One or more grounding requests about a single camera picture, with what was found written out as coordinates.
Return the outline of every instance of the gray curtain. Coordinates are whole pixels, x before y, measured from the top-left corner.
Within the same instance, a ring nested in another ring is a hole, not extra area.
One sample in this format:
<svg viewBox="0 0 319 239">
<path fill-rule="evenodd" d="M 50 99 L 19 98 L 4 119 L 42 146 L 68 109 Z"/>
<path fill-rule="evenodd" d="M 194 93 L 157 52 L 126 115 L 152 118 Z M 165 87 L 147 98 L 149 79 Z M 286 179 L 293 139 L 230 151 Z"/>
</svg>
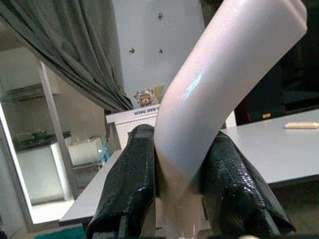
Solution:
<svg viewBox="0 0 319 239">
<path fill-rule="evenodd" d="M 0 0 L 0 20 L 69 85 L 114 113 L 132 109 L 114 79 L 106 22 L 109 0 Z"/>
</svg>

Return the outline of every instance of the teal floor mat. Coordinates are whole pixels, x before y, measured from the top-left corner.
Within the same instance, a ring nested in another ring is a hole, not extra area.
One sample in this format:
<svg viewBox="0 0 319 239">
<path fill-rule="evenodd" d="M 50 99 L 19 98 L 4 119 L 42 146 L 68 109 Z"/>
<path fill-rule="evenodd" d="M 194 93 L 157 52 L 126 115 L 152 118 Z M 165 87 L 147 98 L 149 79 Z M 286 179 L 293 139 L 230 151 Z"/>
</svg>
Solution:
<svg viewBox="0 0 319 239">
<path fill-rule="evenodd" d="M 77 227 L 37 236 L 34 239 L 85 239 L 85 233 L 83 227 Z"/>
</svg>

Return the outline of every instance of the cartoon bear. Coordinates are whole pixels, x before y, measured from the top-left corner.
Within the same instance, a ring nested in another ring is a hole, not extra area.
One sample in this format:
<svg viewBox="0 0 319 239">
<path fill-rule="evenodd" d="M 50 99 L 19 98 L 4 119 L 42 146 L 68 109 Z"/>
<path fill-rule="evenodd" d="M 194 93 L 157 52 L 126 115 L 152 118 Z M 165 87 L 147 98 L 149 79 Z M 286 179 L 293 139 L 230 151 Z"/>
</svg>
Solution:
<svg viewBox="0 0 319 239">
<path fill-rule="evenodd" d="M 134 98 L 136 98 L 136 101 L 141 107 L 151 106 L 153 105 L 154 100 L 154 90 L 147 89 L 146 91 L 137 91 L 136 95 L 134 95 Z"/>
</svg>

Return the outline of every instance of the white desk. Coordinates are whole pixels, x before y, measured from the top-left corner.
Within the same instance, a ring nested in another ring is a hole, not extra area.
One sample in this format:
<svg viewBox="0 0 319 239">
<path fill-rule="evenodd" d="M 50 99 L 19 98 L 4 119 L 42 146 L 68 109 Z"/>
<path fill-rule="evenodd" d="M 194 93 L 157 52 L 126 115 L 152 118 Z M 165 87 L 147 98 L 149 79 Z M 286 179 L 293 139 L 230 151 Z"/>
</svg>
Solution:
<svg viewBox="0 0 319 239">
<path fill-rule="evenodd" d="M 222 130 L 229 135 L 267 183 L 292 182 L 319 175 L 319 129 L 284 129 L 288 122 L 319 122 L 319 110 Z M 98 206 L 108 172 L 121 154 L 113 153 L 73 206 L 61 226 L 89 223 Z"/>
</svg>

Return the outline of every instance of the black textured padding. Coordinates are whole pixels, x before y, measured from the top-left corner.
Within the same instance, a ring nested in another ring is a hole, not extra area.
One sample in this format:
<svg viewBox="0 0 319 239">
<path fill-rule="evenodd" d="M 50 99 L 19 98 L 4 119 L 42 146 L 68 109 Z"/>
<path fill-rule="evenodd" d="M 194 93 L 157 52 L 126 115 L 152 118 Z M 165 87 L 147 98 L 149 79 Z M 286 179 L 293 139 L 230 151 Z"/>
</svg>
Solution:
<svg viewBox="0 0 319 239">
<path fill-rule="evenodd" d="M 142 124 L 110 170 L 96 213 L 86 231 L 118 232 L 121 216 L 127 216 L 127 236 L 141 234 L 145 215 L 155 203 L 154 127 Z"/>
<path fill-rule="evenodd" d="M 260 238 L 295 231 L 268 184 L 227 135 L 218 133 L 202 170 L 203 199 L 213 229 L 232 237 Z"/>
</svg>

